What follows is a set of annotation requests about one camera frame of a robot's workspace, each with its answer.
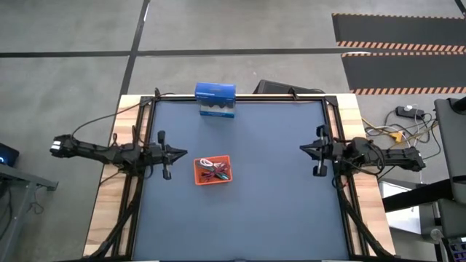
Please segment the black flat case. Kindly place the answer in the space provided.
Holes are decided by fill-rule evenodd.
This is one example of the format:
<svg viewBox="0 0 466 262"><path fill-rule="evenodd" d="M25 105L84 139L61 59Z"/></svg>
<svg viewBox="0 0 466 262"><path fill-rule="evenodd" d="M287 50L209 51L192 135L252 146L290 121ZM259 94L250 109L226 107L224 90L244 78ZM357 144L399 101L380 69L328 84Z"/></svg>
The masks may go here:
<svg viewBox="0 0 466 262"><path fill-rule="evenodd" d="M297 87L290 84L273 82L269 80L260 80L253 91L253 94L325 94L324 91L315 88Z"/></svg>

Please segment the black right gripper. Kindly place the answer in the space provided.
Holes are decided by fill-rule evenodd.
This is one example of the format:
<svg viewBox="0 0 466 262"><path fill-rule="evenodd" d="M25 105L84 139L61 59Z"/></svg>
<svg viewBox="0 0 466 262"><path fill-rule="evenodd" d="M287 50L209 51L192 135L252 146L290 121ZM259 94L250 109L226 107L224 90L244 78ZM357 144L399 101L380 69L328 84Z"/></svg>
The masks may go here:
<svg viewBox="0 0 466 262"><path fill-rule="evenodd" d="M313 169L313 175L324 177L327 175L327 166L324 161L333 160L333 138L330 135L330 127L321 125L316 130L318 139L313 143L299 146L299 148L308 154L312 160L317 161L317 165Z"/></svg>

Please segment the black power strip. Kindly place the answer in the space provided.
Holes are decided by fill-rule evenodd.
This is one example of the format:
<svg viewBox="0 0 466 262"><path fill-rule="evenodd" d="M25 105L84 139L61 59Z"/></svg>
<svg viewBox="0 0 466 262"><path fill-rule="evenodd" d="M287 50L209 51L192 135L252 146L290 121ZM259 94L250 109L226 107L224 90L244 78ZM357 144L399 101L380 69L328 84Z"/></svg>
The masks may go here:
<svg viewBox="0 0 466 262"><path fill-rule="evenodd" d="M419 110L417 108L413 108L412 106L398 106L395 108L395 114L397 116L410 118L410 119L423 119L424 118L424 111Z"/></svg>

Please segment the blue-grey table mat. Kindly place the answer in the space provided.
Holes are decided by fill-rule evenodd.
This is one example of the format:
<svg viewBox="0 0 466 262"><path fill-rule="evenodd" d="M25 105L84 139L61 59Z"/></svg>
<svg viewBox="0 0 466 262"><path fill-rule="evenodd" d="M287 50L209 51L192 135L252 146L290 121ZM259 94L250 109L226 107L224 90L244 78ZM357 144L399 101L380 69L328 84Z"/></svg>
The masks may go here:
<svg viewBox="0 0 466 262"><path fill-rule="evenodd" d="M299 146L316 139L323 107L240 103L233 119L202 116L196 103L158 102L154 130L188 153L144 183L137 261L347 259L332 177L315 177ZM228 155L232 181L194 182L194 160Z"/></svg>

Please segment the black device blue light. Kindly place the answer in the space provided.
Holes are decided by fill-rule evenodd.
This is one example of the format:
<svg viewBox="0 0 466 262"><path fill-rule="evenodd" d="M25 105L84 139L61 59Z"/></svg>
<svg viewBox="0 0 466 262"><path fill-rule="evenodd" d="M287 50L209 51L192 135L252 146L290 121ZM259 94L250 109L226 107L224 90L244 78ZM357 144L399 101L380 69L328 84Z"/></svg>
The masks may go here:
<svg viewBox="0 0 466 262"><path fill-rule="evenodd" d="M19 154L18 150L0 143L0 164L14 167Z"/></svg>

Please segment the orange plastic basket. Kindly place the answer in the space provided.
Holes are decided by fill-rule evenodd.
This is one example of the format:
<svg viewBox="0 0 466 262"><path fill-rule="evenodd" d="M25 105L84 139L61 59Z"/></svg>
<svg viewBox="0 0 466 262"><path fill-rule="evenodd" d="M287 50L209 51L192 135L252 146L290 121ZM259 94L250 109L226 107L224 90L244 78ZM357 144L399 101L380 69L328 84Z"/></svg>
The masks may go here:
<svg viewBox="0 0 466 262"><path fill-rule="evenodd" d="M232 181L230 157L210 156L194 160L194 182L197 186L207 186Z"/></svg>

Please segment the grey machine housing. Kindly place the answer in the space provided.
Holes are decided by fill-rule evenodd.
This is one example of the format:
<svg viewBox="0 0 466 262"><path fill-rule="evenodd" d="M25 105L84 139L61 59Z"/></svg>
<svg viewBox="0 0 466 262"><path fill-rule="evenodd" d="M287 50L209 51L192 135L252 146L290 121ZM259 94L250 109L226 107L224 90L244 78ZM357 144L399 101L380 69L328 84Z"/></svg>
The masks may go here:
<svg viewBox="0 0 466 262"><path fill-rule="evenodd" d="M466 204L466 97L434 101L454 199Z"/></svg>

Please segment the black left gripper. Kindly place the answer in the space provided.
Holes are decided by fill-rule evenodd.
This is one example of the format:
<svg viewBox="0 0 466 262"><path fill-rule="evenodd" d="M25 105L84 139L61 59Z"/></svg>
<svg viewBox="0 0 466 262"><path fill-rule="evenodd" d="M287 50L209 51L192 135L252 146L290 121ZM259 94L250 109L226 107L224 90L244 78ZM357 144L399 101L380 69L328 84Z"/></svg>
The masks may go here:
<svg viewBox="0 0 466 262"><path fill-rule="evenodd" d="M185 149L173 148L172 146L167 146L167 150L166 150L165 131L163 130L157 133L157 142L158 142L158 145L155 145L155 147L151 150L151 155L149 158L150 160L149 166L151 170L150 175L152 175L154 172L154 165L161 164L162 165L162 177L165 180L170 180L171 173L168 168L168 163L173 164L175 161L180 159L182 156L186 155L188 151Z"/></svg>

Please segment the grey desk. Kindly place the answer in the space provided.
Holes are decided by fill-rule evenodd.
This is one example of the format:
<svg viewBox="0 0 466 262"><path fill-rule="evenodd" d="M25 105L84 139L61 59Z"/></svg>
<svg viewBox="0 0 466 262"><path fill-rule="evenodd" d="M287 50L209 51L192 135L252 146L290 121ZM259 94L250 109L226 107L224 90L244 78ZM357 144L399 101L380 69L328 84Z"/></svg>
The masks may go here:
<svg viewBox="0 0 466 262"><path fill-rule="evenodd" d="M38 188L54 191L57 181L0 164L0 262L14 251Z"/></svg>

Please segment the blue Sony PlayStation box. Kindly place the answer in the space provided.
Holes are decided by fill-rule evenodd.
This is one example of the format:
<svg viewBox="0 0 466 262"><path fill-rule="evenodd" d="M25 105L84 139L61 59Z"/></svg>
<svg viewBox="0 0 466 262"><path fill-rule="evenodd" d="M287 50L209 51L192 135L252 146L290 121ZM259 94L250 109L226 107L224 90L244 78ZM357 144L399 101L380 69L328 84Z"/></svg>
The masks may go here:
<svg viewBox="0 0 466 262"><path fill-rule="evenodd" d="M197 82L194 96L200 105L200 115L234 118L236 104L235 84Z"/></svg>

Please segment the black striped floor ramp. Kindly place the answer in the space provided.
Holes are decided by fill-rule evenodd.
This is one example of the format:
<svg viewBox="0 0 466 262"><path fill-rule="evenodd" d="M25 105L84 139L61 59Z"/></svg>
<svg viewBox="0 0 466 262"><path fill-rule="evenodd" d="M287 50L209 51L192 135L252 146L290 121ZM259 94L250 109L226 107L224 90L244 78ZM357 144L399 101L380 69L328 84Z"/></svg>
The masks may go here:
<svg viewBox="0 0 466 262"><path fill-rule="evenodd" d="M466 19L333 13L340 47L466 52Z"/></svg>
<svg viewBox="0 0 466 262"><path fill-rule="evenodd" d="M344 53L341 60L356 95L466 94L464 52Z"/></svg>

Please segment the black aluminium rig frame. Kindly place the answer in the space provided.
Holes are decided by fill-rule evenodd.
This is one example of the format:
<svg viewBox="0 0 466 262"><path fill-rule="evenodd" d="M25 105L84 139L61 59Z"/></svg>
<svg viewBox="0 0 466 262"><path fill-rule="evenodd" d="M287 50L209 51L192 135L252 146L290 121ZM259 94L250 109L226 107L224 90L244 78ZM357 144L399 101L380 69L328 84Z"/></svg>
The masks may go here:
<svg viewBox="0 0 466 262"><path fill-rule="evenodd" d="M151 134L149 122L154 120L155 103L150 102L146 107L139 108L136 104L150 99L150 95L123 95L120 97L118 112L120 115L114 119L112 131L115 132L124 143L132 140L131 127L141 120L142 131L140 137L148 139ZM354 138L364 135L363 119L357 97L350 93L341 94L239 94L237 103L307 103L311 99L322 99L323 106L330 112L329 121L332 130L340 137ZM99 187L95 201L90 229L82 255L89 256L94 253L103 242L103 238L111 231L117 221L119 208L123 206L122 199L125 187L130 190L136 188L136 179L126 179L123 174L115 177L115 181ZM359 213L364 224L371 230L374 238L389 253L395 254L392 235L387 219L382 213L382 195L377 191L378 186L375 177L361 173L355 175L351 182L352 189L345 190L345 194L354 193L348 199L353 202L361 201Z"/></svg>

